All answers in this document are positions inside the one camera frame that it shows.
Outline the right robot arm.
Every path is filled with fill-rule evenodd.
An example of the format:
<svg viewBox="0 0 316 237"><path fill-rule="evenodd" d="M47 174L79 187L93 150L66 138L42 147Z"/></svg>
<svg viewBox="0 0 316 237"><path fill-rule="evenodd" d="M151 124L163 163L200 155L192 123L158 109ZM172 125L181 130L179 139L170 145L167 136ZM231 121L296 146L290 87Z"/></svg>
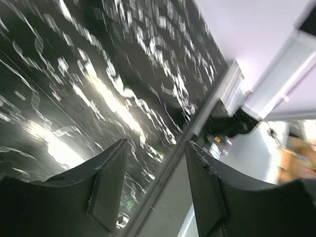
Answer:
<svg viewBox="0 0 316 237"><path fill-rule="evenodd" d="M312 10L254 92L237 103L233 115L211 118L210 134L232 138L249 133L315 65L316 11Z"/></svg>

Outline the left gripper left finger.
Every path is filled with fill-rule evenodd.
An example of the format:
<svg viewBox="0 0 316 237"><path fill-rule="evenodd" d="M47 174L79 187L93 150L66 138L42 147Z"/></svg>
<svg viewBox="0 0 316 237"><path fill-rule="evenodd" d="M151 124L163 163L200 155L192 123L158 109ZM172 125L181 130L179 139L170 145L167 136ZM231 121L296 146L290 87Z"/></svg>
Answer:
<svg viewBox="0 0 316 237"><path fill-rule="evenodd" d="M1 175L1 236L109 237L116 229L127 153L128 143L120 139L44 182Z"/></svg>

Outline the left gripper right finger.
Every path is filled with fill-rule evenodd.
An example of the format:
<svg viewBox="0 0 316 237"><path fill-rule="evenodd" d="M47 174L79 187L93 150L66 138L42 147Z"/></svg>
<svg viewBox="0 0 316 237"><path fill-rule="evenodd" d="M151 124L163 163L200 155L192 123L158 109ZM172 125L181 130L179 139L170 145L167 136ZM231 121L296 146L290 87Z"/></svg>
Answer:
<svg viewBox="0 0 316 237"><path fill-rule="evenodd" d="M313 237L316 181L283 185L245 175L189 141L185 157L201 237Z"/></svg>

